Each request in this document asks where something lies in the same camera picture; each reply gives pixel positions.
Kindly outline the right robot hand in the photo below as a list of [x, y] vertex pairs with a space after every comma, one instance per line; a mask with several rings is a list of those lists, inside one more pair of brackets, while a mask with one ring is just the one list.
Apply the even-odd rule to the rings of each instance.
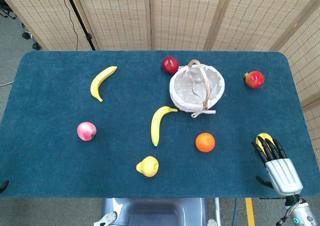
[[256, 149], [270, 179], [268, 181], [256, 176], [256, 180], [283, 197], [300, 194], [303, 184], [293, 162], [287, 157], [279, 141], [263, 132], [258, 134], [251, 144]]

